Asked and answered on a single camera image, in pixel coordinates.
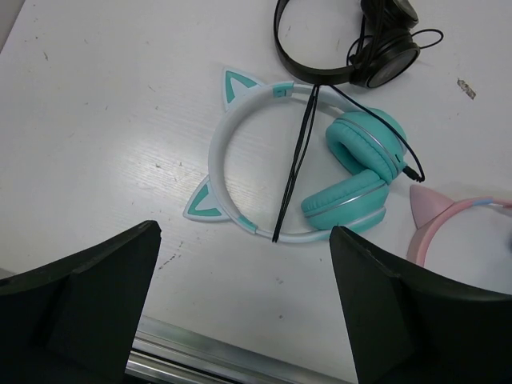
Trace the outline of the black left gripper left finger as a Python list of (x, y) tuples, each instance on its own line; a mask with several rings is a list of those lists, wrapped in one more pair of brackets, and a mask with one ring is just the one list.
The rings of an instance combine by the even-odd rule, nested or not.
[(156, 221), (1, 280), (3, 383), (120, 383), (161, 244)]

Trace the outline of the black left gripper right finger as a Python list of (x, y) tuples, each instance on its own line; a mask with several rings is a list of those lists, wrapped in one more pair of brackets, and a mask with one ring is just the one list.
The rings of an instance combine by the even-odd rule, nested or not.
[(508, 383), (511, 297), (443, 277), (345, 227), (330, 234), (360, 383)]

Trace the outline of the pink blue cat ear headphones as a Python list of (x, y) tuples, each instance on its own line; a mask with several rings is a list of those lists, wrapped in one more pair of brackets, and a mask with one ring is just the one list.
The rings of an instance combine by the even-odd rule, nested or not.
[(410, 187), (410, 208), (416, 231), (406, 259), (424, 267), (428, 247), (435, 234), (450, 218), (474, 206), (497, 205), (511, 209), (511, 200), (483, 196), (460, 201), (424, 186)]

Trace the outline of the teal cat ear headphones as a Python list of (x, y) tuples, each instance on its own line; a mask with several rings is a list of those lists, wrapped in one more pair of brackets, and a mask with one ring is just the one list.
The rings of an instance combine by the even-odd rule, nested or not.
[[(295, 82), (266, 85), (232, 68), (222, 74), (222, 99), (226, 114), (210, 142), (208, 175), (188, 201), (183, 215), (197, 222), (232, 221), (250, 234), (272, 238), (236, 207), (224, 178), (227, 145), (242, 120), (264, 102), (284, 101), (308, 94), (312, 86)], [(390, 184), (406, 168), (406, 134), (399, 123), (382, 110), (356, 106), (335, 90), (323, 86), (318, 100), (342, 113), (326, 129), (326, 144), (350, 172), (350, 178), (306, 198), (302, 212), (311, 232), (280, 234), (285, 243), (306, 243), (328, 237), (335, 226), (361, 232), (379, 224), (386, 213)]]

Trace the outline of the black over-ear headphones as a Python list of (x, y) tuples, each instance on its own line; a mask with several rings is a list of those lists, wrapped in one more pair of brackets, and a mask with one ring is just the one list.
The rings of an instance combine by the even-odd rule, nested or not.
[(439, 39), (425, 46), (414, 41), (411, 30), (419, 18), (408, 1), (361, 0), (362, 22), (355, 54), (346, 56), (346, 65), (333, 69), (305, 66), (285, 52), (279, 40), (279, 24), (288, 1), (278, 1), (274, 11), (274, 43), (281, 63), (296, 78), (315, 85), (335, 86), (345, 83), (367, 89), (378, 88), (405, 72), (424, 49), (439, 44), (444, 33), (435, 28), (420, 33), (436, 33)]

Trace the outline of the small tape scrap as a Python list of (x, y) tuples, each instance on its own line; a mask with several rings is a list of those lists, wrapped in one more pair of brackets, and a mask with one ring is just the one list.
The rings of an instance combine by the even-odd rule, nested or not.
[(474, 100), (476, 97), (476, 92), (473, 90), (473, 88), (463, 79), (457, 80), (458, 87), (462, 90), (462, 92), (468, 96), (471, 100)]

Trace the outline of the aluminium table edge rail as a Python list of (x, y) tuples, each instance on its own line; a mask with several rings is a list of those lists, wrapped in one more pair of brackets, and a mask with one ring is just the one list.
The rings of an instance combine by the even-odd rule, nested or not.
[(344, 383), (147, 316), (138, 324), (126, 373), (149, 383)]

